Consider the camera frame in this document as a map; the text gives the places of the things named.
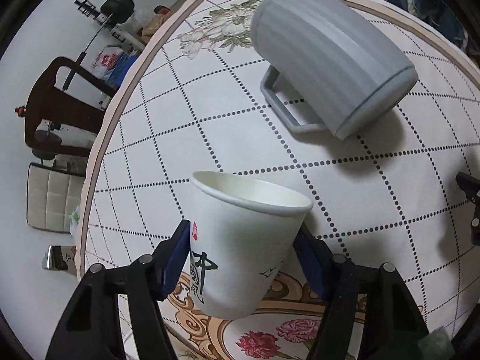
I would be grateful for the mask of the white paper cup with calligraphy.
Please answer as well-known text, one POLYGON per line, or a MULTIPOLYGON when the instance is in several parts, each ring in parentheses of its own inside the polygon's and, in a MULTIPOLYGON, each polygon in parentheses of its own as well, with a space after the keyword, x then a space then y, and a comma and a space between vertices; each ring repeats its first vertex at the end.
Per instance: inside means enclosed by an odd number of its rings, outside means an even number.
POLYGON ((190 295, 204 314, 239 320, 268 291, 312 200, 264 180, 221 172, 191 176, 190 295))

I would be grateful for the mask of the silver foil package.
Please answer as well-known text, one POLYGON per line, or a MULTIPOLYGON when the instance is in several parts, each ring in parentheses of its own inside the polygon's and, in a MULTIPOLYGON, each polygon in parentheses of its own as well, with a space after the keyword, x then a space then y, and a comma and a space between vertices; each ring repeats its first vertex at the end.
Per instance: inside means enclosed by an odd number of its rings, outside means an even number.
POLYGON ((44 270, 76 273, 74 245, 50 245, 41 262, 44 270))

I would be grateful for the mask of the beige cushioned stool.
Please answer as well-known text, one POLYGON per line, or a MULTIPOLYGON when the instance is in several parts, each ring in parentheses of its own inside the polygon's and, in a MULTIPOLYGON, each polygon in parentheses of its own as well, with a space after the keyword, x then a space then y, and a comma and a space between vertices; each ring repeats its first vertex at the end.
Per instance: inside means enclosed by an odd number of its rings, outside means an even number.
POLYGON ((30 163, 27 176, 26 222, 37 230, 68 233, 71 215, 80 205, 83 175, 30 163))

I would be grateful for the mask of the dark wooden chair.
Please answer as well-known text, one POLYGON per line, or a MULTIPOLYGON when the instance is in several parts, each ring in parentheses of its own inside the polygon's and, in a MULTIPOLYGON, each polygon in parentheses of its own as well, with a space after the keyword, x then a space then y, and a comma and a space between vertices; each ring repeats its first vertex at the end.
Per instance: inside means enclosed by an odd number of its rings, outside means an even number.
POLYGON ((114 88, 69 58, 62 56, 55 58, 37 79, 28 96, 24 114, 25 144, 33 150, 87 158, 90 154, 89 148, 62 145, 56 141, 40 141, 35 137, 37 128, 43 120, 57 125, 69 125, 93 134, 99 133, 103 125, 105 111, 82 102, 56 87, 57 73, 61 68, 70 68, 110 98, 116 94, 114 88))

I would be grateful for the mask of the grey ribbed plastic mug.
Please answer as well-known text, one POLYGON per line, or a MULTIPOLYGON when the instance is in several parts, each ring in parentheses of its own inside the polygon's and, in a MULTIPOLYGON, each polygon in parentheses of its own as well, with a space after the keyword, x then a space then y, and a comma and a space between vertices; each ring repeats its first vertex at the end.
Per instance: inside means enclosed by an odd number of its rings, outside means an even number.
POLYGON ((387 36, 338 0, 262 0, 250 38, 269 62, 260 91, 294 134, 329 130, 344 140, 394 108, 414 87, 414 64, 387 36), (300 124, 273 86, 284 78, 318 122, 300 124))

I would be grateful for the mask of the floral patterned table mat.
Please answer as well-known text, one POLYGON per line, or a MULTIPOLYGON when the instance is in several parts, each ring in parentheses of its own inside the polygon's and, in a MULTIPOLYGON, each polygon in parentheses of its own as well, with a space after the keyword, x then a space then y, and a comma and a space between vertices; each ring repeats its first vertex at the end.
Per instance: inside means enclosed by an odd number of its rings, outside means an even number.
POLYGON ((253 176, 313 201, 307 228, 354 263, 392 263, 430 330, 461 331, 479 300, 475 206, 456 175, 479 175, 479 68, 383 0, 340 0, 414 63, 419 80, 344 141, 293 136, 264 101, 268 63, 247 36, 261 0, 188 0, 153 37, 109 104, 89 156, 79 274, 126 266, 194 209, 191 174, 253 176))

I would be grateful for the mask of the white red plastic bag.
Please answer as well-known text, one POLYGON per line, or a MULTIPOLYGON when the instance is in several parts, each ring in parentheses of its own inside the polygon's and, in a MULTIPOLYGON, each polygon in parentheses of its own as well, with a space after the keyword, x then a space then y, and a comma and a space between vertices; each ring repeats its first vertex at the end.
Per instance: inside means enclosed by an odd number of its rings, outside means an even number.
POLYGON ((91 73, 100 80, 107 80, 116 65, 125 55, 125 51, 118 46, 105 46, 91 65, 91 73))

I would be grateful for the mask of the black dumbbell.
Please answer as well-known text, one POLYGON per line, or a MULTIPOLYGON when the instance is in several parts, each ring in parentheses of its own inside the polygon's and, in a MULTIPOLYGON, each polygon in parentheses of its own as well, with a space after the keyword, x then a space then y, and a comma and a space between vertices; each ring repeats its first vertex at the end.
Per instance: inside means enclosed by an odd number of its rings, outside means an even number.
POLYGON ((134 13, 133 0, 106 0, 100 7, 101 13, 111 17, 111 21, 122 24, 134 13))

